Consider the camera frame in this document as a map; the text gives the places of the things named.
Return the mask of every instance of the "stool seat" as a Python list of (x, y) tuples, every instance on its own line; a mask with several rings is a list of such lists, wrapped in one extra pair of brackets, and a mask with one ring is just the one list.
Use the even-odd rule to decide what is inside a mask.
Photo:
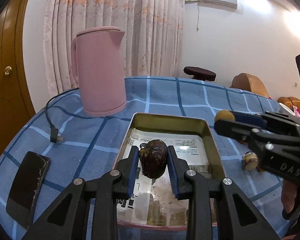
[(183, 69), (183, 72), (188, 75), (193, 75), (192, 79), (203, 80), (203, 81), (205, 80), (215, 81), (216, 79), (216, 73), (199, 67), (188, 66)]

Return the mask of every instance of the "white wall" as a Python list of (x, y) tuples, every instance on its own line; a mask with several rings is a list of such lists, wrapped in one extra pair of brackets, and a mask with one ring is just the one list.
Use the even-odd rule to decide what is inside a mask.
[[(292, 7), (286, 0), (277, 2)], [(189, 77), (182, 71), (185, 66), (202, 67), (217, 74), (216, 83), (229, 87), (234, 76), (246, 72), (258, 76), (273, 99), (300, 99), (295, 62), (300, 33), (289, 27), (286, 15), (291, 20), (291, 13), (277, 2), (238, 0), (237, 10), (199, 3), (198, 31), (198, 4), (187, 3), (180, 77)]]
[(43, 21), (47, 0), (28, 0), (23, 25), (23, 64), (36, 113), (50, 99), (43, 58)]

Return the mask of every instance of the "black smartphone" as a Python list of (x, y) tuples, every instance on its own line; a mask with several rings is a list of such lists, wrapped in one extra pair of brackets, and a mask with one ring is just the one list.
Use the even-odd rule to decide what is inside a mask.
[(49, 164), (49, 158), (27, 152), (14, 177), (6, 211), (26, 229), (32, 225), (35, 205)]

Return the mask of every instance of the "kettle handle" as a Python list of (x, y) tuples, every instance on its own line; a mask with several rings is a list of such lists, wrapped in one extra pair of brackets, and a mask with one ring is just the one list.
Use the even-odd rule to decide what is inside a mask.
[(77, 38), (74, 38), (71, 42), (71, 64), (72, 75), (74, 80), (79, 84), (78, 66), (77, 66)]

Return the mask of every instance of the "gold door knob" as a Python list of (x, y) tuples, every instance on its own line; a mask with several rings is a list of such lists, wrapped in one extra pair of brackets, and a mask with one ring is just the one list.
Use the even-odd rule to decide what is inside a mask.
[(6, 76), (9, 76), (9, 74), (11, 73), (12, 71), (12, 68), (10, 66), (7, 66), (5, 69), (4, 69), (4, 74)]

